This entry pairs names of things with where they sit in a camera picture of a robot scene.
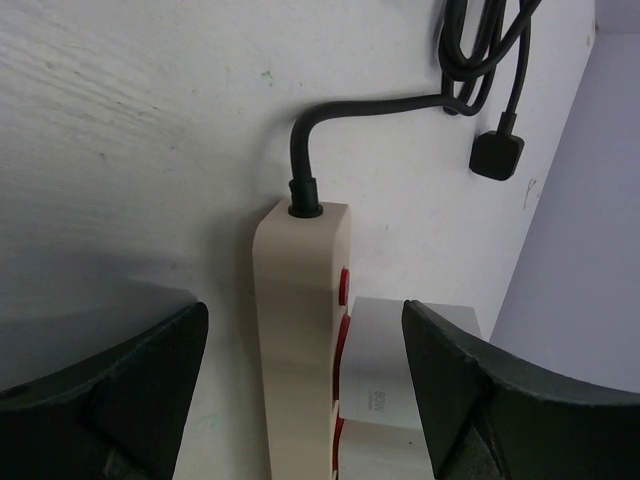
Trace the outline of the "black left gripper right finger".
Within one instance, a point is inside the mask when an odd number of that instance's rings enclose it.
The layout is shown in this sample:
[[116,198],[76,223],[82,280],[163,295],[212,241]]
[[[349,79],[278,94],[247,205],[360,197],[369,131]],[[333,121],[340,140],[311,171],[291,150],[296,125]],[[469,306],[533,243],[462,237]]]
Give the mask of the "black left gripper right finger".
[[638,478],[638,394],[534,365],[415,300],[402,330],[435,478]]

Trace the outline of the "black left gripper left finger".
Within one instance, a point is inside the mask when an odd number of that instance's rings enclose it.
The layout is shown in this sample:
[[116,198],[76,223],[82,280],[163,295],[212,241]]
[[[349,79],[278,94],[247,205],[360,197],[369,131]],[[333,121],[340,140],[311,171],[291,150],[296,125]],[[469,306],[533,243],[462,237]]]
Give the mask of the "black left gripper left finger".
[[191,304],[135,337],[1,393],[4,479],[170,479],[208,335]]

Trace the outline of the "large white charger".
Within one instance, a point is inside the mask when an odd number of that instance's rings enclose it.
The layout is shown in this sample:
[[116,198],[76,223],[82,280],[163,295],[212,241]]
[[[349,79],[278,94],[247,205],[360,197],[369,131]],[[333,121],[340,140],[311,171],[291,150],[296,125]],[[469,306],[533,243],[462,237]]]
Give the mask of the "large white charger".
[[354,301],[340,367],[340,412],[345,431],[422,439],[401,300],[358,297]]

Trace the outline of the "beige power strip red sockets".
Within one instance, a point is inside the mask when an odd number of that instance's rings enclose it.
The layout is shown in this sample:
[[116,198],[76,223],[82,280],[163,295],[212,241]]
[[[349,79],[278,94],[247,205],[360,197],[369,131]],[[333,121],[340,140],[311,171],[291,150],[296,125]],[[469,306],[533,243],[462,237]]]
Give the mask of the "beige power strip red sockets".
[[252,250],[270,472],[334,479],[334,359],[347,313],[351,212],[327,203],[296,218],[286,200],[258,225]]

